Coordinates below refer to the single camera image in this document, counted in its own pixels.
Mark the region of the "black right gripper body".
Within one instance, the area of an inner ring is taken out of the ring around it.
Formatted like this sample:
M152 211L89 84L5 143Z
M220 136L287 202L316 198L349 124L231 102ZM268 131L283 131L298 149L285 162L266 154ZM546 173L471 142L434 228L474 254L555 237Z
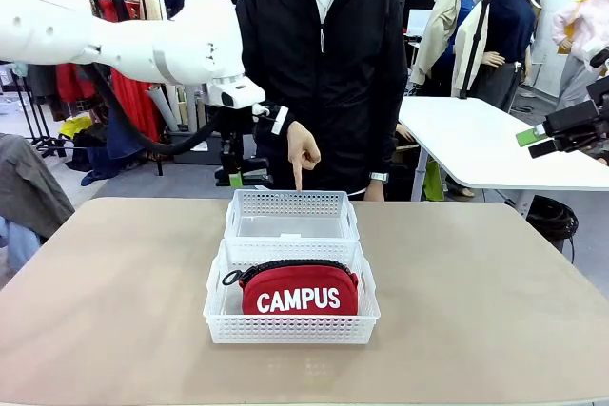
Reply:
M597 160L608 159L608 77L604 76L587 87L598 116L594 122L591 154Z

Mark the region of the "person's right hand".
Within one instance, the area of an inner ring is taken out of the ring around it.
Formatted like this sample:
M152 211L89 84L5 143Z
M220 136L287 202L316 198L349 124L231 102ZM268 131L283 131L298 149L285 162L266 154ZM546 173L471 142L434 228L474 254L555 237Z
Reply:
M287 157L292 165L295 188L303 190L303 171L311 171L321 161L321 152L311 134L301 123L292 122L286 133Z

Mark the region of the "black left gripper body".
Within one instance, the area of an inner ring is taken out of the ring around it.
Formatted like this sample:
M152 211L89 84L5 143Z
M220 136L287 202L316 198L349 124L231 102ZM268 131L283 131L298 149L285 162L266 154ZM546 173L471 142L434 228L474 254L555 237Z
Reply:
M217 131L223 140L236 139L242 141L245 135L252 133L254 115L251 107L242 109L221 107L218 110L218 116Z

